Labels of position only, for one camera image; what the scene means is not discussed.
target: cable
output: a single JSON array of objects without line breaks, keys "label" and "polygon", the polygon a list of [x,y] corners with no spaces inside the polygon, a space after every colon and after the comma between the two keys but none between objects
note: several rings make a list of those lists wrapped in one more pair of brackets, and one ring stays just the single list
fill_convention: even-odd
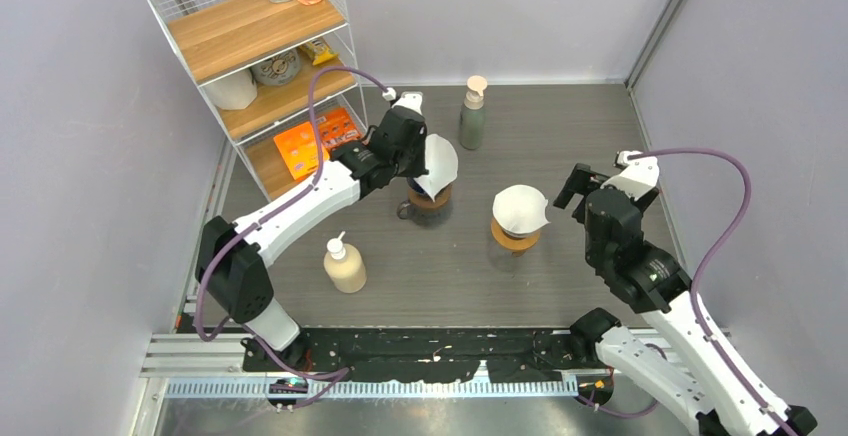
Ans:
[{"label": "cable", "polygon": [[744,185],[745,190],[742,196],[742,205],[739,207],[739,211],[736,213],[736,217],[733,218],[733,221],[731,221],[727,229],[724,230],[718,240],[716,240],[716,242],[712,245],[710,250],[707,251],[707,254],[704,255],[704,258],[701,259],[701,263],[698,264],[698,268],[695,270],[695,276],[692,277],[692,286],[689,290],[689,296],[692,302],[692,308],[695,311],[695,319],[697,320],[698,325],[704,331],[704,334],[706,334],[707,337],[710,338],[710,342],[712,343],[713,348],[715,348],[722,361],[727,364],[727,367],[728,369],[730,369],[730,372],[733,373],[736,379],[739,380],[739,383],[742,384],[742,386],[748,391],[751,397],[754,398],[754,401],[756,401],[757,404],[760,405],[761,410],[768,411],[769,416],[771,416],[771,419],[773,419],[774,422],[777,423],[777,425],[780,426],[780,428],[782,428],[788,436],[798,436],[798,433],[795,432],[795,430],[792,429],[792,427],[789,426],[789,424],[784,421],[783,418],[781,418],[780,415],[777,414],[777,412],[775,412],[774,408],[772,408],[768,404],[768,401],[766,401],[766,399],[762,395],[760,395],[760,393],[757,391],[751,381],[749,381],[748,378],[746,378],[745,375],[742,374],[742,371],[739,369],[738,366],[736,366],[736,363],[733,362],[733,360],[730,358],[730,355],[727,353],[727,351],[725,351],[721,344],[719,344],[719,342],[715,338],[713,338],[714,333],[707,324],[706,318],[704,318],[704,313],[701,311],[701,304],[698,301],[698,292],[707,264],[709,264],[710,260],[712,260],[715,253],[718,252],[718,250],[724,245],[725,241],[727,241],[733,231],[736,230],[736,227],[739,226],[739,223],[742,221],[742,218],[745,216],[745,213],[748,212],[748,206],[751,204],[751,176],[748,174],[748,170],[745,169],[745,166],[742,164],[741,161],[723,151],[718,151],[716,149],[710,148],[660,149],[657,151],[646,151],[641,154],[634,154],[631,155],[628,159],[641,159],[652,156],[667,156],[672,154],[701,154],[721,158],[727,161],[728,163],[732,164],[742,176],[742,184]]},{"label": "cable", "polygon": [[[322,148],[322,145],[321,145],[321,138],[320,138],[320,134],[319,134],[319,131],[318,131],[317,117],[315,115],[315,84],[317,83],[318,79],[321,76],[323,76],[326,73],[329,73],[330,71],[347,71],[349,73],[358,74],[359,76],[362,76],[365,79],[368,79],[369,81],[374,83],[377,87],[380,88],[381,91],[383,91],[383,92],[388,91],[388,87],[386,87],[386,85],[384,85],[383,83],[377,81],[377,79],[375,77],[373,77],[370,74],[368,74],[364,71],[361,71],[359,69],[350,68],[350,67],[347,67],[347,66],[331,66],[331,67],[324,68],[324,69],[318,71],[317,73],[315,73],[314,76],[312,76],[312,80],[309,83],[308,106],[307,107],[309,109],[309,122],[312,124],[312,133],[313,133],[313,136],[314,136],[315,142],[316,142],[315,146],[316,146],[316,150],[317,150],[317,154],[318,154],[318,169],[315,171],[315,174],[312,177],[312,182],[309,184],[309,186],[305,187],[301,192],[296,194],[294,197],[292,197],[291,199],[289,199],[285,203],[281,204],[279,207],[275,208],[273,211],[270,211],[268,214],[259,218],[258,222],[250,224],[243,231],[236,234],[236,236],[233,239],[229,240],[227,242],[227,244],[225,244],[224,247],[222,247],[220,249],[220,251],[218,251],[215,254],[215,256],[212,258],[212,260],[209,262],[209,265],[206,267],[206,270],[203,272],[203,275],[200,278],[200,284],[198,285],[198,288],[197,288],[197,307],[195,309],[195,315],[194,315],[195,316],[195,318],[194,318],[194,329],[197,331],[197,335],[200,336],[200,339],[202,339],[203,341],[208,342],[208,341],[214,340],[221,333],[221,331],[224,329],[224,325],[229,320],[229,317],[224,318],[220,323],[218,323],[218,325],[215,327],[215,329],[213,329],[212,332],[209,333],[209,334],[206,334],[206,330],[203,328],[203,302],[204,302],[204,298],[205,298],[205,295],[206,295],[206,289],[209,286],[209,280],[211,279],[212,274],[215,272],[215,269],[221,263],[221,260],[223,260],[224,257],[227,255],[227,253],[229,253],[229,251],[231,249],[233,249],[233,247],[235,247],[239,242],[243,241],[244,238],[247,237],[247,235],[249,235],[251,232],[259,229],[260,227],[262,227],[263,224],[268,222],[271,218],[277,216],[278,214],[282,213],[283,211],[290,208],[292,205],[294,205],[295,203],[297,203],[298,201],[300,201],[301,199],[306,197],[306,195],[309,194],[317,186],[318,181],[321,180],[321,175],[324,172],[324,155],[323,155],[323,148]],[[316,374],[316,375],[306,374],[306,373],[301,373],[299,371],[296,371],[293,368],[288,367],[285,363],[283,363],[283,361],[280,360],[279,357],[277,357],[277,354],[271,349],[271,347],[268,345],[267,342],[265,342],[264,339],[259,337],[259,335],[257,335],[253,331],[251,331],[250,328],[245,328],[245,329],[247,329],[248,332],[253,334],[256,341],[259,343],[260,346],[262,346],[262,349],[265,350],[266,354],[268,354],[268,356],[271,358],[271,360],[274,361],[283,370],[288,371],[288,372],[295,374],[295,375],[297,375],[301,378],[304,378],[304,379],[312,379],[312,380],[319,380],[319,381],[327,381],[327,380],[331,381],[330,384],[327,385],[327,387],[324,388],[322,391],[318,392],[318,394],[316,394],[315,396],[312,396],[310,398],[307,398],[304,401],[301,401],[301,402],[295,404],[294,406],[292,406],[292,409],[302,408],[304,406],[309,406],[310,404],[315,402],[321,395],[323,395],[330,388],[332,388],[336,383],[341,381],[347,375],[347,373],[349,372],[349,370],[347,368],[342,368],[342,369],[339,369],[338,371],[333,371],[332,373]]]},{"label": "cable", "polygon": [[[662,356],[663,359],[668,359],[665,355],[665,351],[663,351],[662,348],[660,348],[656,344],[646,343],[645,346],[652,348],[656,352],[660,353],[660,356]],[[600,411],[604,414],[608,414],[610,416],[615,416],[616,418],[621,418],[621,419],[636,419],[636,418],[641,418],[642,416],[647,416],[647,415],[651,414],[655,409],[657,409],[657,407],[660,405],[660,402],[657,401],[656,399],[654,399],[653,402],[651,404],[649,404],[648,407],[643,409],[642,411],[639,411],[639,412],[636,412],[636,413],[622,413],[622,412],[616,411],[614,409],[609,409],[609,408],[605,408],[605,407],[600,406],[600,405],[596,405],[595,402],[592,401],[593,399],[595,399],[595,390],[594,389],[592,390],[591,393],[589,393],[588,398],[584,398],[583,396],[578,394],[577,399],[581,403],[585,404],[586,406],[589,406],[590,408],[595,408],[595,409],[597,409],[598,411]]]}]

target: gray-green bottle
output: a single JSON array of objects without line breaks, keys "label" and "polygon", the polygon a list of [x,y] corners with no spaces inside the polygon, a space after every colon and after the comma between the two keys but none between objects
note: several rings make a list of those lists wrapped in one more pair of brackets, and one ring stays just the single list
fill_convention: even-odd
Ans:
[{"label": "gray-green bottle", "polygon": [[483,76],[471,76],[466,84],[468,92],[459,113],[459,144],[465,149],[477,149],[483,144],[483,126],[486,124],[483,91],[489,83]]}]

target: wall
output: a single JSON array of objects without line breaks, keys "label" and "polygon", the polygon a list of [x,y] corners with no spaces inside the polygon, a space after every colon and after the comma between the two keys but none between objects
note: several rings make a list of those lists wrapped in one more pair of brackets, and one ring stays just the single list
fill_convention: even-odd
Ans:
[{"label": "wall", "polygon": [[[687,0],[636,87],[652,147],[716,147],[750,169],[750,212],[712,263],[705,298],[822,435],[848,422],[845,1]],[[661,163],[666,196],[694,269],[741,184],[729,165],[673,158]]]},{"label": "wall", "polygon": [[391,84],[622,81],[667,0],[347,0],[359,66]]},{"label": "wall", "polygon": [[145,0],[0,7],[0,433],[120,434],[221,131]]}]

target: shelf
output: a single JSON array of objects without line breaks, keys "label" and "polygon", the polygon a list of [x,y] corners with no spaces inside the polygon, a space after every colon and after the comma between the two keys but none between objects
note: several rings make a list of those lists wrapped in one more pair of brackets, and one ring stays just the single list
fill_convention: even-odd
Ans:
[{"label": "shelf", "polygon": [[345,19],[327,0],[229,0],[168,23],[197,84],[261,61],[341,27]]},{"label": "shelf", "polygon": [[[342,64],[338,59],[334,59],[320,66],[312,66],[309,58],[303,53],[300,59],[300,72],[287,84],[282,86],[260,84],[259,94],[250,106],[234,111],[220,110],[221,120],[233,140],[237,141],[282,117],[306,108],[312,76],[323,68]],[[315,86],[315,101],[321,101],[355,85],[356,80],[347,71],[331,71],[318,80]]]},{"label": "shelf", "polygon": [[292,178],[283,157],[280,156],[273,138],[249,146],[245,149],[245,153],[253,163],[253,169],[272,201],[298,184]]}]

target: orange package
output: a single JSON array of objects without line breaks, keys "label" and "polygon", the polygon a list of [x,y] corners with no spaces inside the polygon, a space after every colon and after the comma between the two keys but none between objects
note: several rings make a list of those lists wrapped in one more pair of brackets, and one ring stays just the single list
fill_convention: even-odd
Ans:
[{"label": "orange package", "polygon": [[[283,156],[283,161],[295,181],[300,181],[318,169],[318,154],[315,135],[309,121],[274,136],[274,144]],[[327,148],[322,147],[324,160],[330,159]]]},{"label": "orange package", "polygon": [[362,137],[362,133],[344,108],[322,113],[317,122],[321,141],[327,149],[335,149],[342,143]]}]

